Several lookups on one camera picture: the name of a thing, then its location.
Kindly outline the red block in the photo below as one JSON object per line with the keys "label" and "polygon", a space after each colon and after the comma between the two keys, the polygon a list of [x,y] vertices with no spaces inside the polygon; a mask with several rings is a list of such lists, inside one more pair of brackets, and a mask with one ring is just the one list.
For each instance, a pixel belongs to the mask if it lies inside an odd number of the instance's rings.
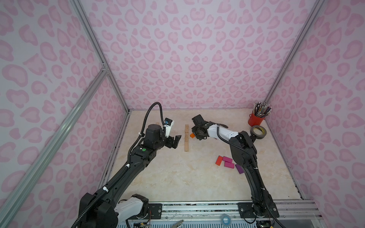
{"label": "red block", "polygon": [[223,157],[222,156],[218,156],[215,164],[218,165],[218,166],[220,166],[221,163],[222,163],[222,161],[223,161]]}

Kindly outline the magenta block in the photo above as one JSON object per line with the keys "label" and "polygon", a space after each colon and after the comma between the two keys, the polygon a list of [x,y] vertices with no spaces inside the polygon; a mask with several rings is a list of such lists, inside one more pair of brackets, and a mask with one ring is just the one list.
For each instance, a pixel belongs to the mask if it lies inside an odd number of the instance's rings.
{"label": "magenta block", "polygon": [[230,169],[234,169],[235,168],[235,164],[231,163],[231,162],[224,162],[224,167],[230,168]]}
{"label": "magenta block", "polygon": [[229,157],[226,157],[226,156],[223,157],[223,161],[228,162],[228,163],[233,163],[233,159],[229,158]]}

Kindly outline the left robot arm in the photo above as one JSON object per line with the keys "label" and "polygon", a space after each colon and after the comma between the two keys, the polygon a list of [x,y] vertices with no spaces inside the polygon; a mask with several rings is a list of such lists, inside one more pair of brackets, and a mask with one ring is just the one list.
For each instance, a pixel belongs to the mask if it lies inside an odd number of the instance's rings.
{"label": "left robot arm", "polygon": [[122,204],[118,201],[137,175],[156,157],[158,150],[177,148],[181,135],[167,136],[166,130],[166,126],[151,124],[145,133],[139,134],[122,168],[94,194],[87,193],[82,197],[73,228],[115,228],[122,220],[147,213],[148,200],[140,195]]}

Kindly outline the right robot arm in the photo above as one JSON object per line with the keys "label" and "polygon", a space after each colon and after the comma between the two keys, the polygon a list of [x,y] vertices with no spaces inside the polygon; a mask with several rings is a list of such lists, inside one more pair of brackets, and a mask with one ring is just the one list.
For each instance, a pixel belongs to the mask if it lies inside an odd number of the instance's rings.
{"label": "right robot arm", "polygon": [[257,149],[254,145],[256,140],[263,139],[267,131],[260,125],[255,125],[246,131],[235,132],[228,126],[220,123],[208,122],[201,115],[192,118],[194,127],[192,133],[198,140],[208,137],[221,140],[230,146],[232,159],[239,165],[246,176],[252,199],[252,213],[259,218],[278,218],[279,212],[272,196],[264,185],[257,163]]}

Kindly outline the red pen cup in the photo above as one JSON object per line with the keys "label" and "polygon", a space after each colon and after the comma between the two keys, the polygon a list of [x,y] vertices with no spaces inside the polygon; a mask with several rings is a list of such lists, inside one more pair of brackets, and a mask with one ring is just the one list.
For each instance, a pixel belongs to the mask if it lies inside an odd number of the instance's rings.
{"label": "red pen cup", "polygon": [[249,115],[248,125],[256,126],[261,125],[261,123],[265,120],[265,117],[257,117],[253,113]]}

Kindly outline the purple block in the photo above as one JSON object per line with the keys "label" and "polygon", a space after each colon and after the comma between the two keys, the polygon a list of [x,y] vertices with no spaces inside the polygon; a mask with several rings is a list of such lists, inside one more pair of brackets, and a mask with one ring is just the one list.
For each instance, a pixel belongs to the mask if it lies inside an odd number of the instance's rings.
{"label": "purple block", "polygon": [[243,174],[244,173],[244,169],[241,166],[239,166],[238,164],[235,164],[235,167],[236,167],[236,169],[237,169],[237,171],[238,171],[239,174]]}

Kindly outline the dark tape roll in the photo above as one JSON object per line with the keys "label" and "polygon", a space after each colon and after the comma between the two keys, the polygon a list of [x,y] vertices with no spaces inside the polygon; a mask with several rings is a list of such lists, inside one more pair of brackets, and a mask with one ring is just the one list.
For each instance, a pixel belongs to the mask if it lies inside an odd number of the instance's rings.
{"label": "dark tape roll", "polygon": [[252,140],[254,139],[263,139],[267,135],[267,130],[260,125],[254,125],[250,129],[251,136],[250,138]]}

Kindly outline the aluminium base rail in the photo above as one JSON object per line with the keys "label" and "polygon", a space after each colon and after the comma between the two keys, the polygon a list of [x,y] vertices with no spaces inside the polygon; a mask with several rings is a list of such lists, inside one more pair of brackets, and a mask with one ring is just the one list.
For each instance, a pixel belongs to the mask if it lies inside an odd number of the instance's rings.
{"label": "aluminium base rail", "polygon": [[294,224],[308,220],[315,228],[326,227],[324,218],[315,203],[310,200],[263,201],[261,206],[243,201],[187,201],[149,203],[148,199],[135,194],[128,200],[116,202],[105,197],[87,194],[80,201],[79,217],[74,227],[115,228],[127,219],[156,220],[212,220],[228,217],[228,226],[235,219],[256,223],[260,228],[270,224],[284,226],[284,221]]}

